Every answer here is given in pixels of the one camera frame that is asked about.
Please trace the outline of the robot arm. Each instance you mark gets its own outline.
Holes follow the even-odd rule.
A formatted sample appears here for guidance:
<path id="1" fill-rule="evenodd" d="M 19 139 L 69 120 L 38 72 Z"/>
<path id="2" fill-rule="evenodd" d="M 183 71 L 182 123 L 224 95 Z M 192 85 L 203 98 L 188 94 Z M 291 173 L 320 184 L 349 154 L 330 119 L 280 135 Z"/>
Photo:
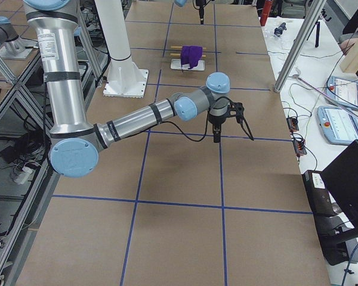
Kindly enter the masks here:
<path id="1" fill-rule="evenodd" d="M 78 2 L 25 1 L 24 9 L 38 37 L 50 96 L 54 126 L 49 157 L 57 173 L 71 178 L 85 176 L 96 167 L 101 150 L 174 116 L 188 121 L 204 111 L 212 116 L 225 115 L 230 80 L 226 74 L 215 72 L 191 93 L 176 93 L 120 119 L 90 124 L 73 35 L 79 25 Z"/>
<path id="2" fill-rule="evenodd" d="M 72 61 L 73 31 L 78 24 L 78 1 L 24 1 L 27 19 L 38 31 L 41 58 L 46 63 Z M 6 17 L 0 16 L 0 46 L 17 42 L 19 35 Z"/>

